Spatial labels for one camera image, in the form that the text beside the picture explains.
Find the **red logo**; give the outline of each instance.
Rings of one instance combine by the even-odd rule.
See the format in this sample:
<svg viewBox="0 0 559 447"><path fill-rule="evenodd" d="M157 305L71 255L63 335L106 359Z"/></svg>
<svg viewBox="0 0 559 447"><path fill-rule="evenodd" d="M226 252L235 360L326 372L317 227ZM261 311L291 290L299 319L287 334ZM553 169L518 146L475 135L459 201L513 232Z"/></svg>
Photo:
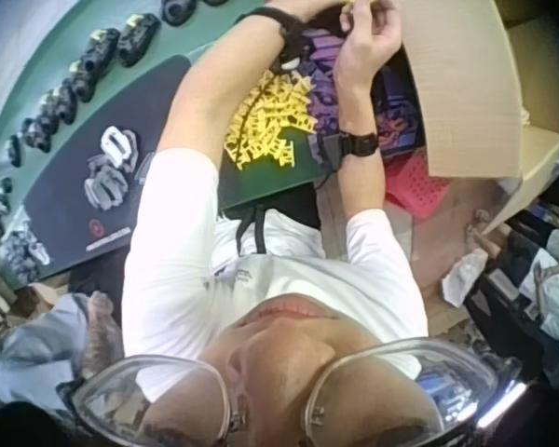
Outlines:
<svg viewBox="0 0 559 447"><path fill-rule="evenodd" d="M95 237L103 237L105 234L102 223L100 221L96 221L95 219L89 222L89 231Z"/></svg>

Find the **hand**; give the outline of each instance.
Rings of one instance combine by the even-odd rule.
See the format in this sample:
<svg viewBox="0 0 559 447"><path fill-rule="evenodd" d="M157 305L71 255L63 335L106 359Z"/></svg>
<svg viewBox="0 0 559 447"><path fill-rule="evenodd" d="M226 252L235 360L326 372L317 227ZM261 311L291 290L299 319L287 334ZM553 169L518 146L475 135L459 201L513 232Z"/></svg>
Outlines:
<svg viewBox="0 0 559 447"><path fill-rule="evenodd" d="M267 6L293 14L303 22L310 21L325 9L345 3L346 0L266 0Z"/></svg>
<svg viewBox="0 0 559 447"><path fill-rule="evenodd" d="M342 9L346 42L334 67L339 96L368 95L373 78L402 45L402 1L356 0Z"/></svg>

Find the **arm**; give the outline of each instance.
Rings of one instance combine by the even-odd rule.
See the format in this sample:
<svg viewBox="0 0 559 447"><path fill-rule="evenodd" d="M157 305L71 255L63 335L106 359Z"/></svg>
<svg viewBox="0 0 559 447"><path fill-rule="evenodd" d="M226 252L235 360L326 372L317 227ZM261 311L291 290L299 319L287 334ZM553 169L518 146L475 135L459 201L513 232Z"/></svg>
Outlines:
<svg viewBox="0 0 559 447"><path fill-rule="evenodd" d="M337 0L274 0L307 20ZM243 20L202 57L173 99L147 175L125 268L126 355L194 357L232 310L209 283L218 169L234 111L283 47L280 25Z"/></svg>
<svg viewBox="0 0 559 447"><path fill-rule="evenodd" d="M368 135L376 132L370 95L373 78L402 43L401 3L379 0L371 9L369 0L357 0L354 7L345 7L341 21L344 31L351 32L334 70L340 128ZM348 219L348 261L381 284L383 293L375 299L393 311L407 336L428 335L422 295L382 210L385 171L381 155L377 151L373 156L347 156L338 181Z"/></svg>
<svg viewBox="0 0 559 447"><path fill-rule="evenodd" d="M370 0L357 0L353 7L344 7L340 21L343 30L350 31L334 69L340 129L361 136L376 133L371 85L402 44L401 5L381 0L371 8ZM347 156L338 181L347 220L365 210L383 209L385 171L378 151Z"/></svg>
<svg viewBox="0 0 559 447"><path fill-rule="evenodd" d="M268 5L309 21L323 9L343 1L273 0ZM280 25L267 17L247 17L230 30L184 78L158 150L190 147L219 169L232 116L283 45Z"/></svg>

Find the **lips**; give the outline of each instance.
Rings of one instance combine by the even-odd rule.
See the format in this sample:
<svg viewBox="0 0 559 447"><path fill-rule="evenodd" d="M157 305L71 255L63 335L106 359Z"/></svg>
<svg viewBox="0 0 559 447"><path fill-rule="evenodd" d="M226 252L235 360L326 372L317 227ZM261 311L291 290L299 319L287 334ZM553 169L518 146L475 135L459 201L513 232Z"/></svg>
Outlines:
<svg viewBox="0 0 559 447"><path fill-rule="evenodd" d="M335 318L332 312L299 295L281 296L258 305L244 317L240 326L276 318Z"/></svg>

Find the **eyeglasses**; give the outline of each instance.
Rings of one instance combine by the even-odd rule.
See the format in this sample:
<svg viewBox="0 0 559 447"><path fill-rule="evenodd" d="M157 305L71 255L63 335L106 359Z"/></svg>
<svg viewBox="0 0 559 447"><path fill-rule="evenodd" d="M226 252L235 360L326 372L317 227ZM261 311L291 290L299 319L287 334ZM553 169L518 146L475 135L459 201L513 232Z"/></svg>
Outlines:
<svg viewBox="0 0 559 447"><path fill-rule="evenodd" d="M519 370L515 359L480 359L430 339L364 350L329 365L312 387L300 445L445 445L484 428L489 410L510 400ZM124 359L69 402L83 423L120 445L250 445L252 409L197 360Z"/></svg>

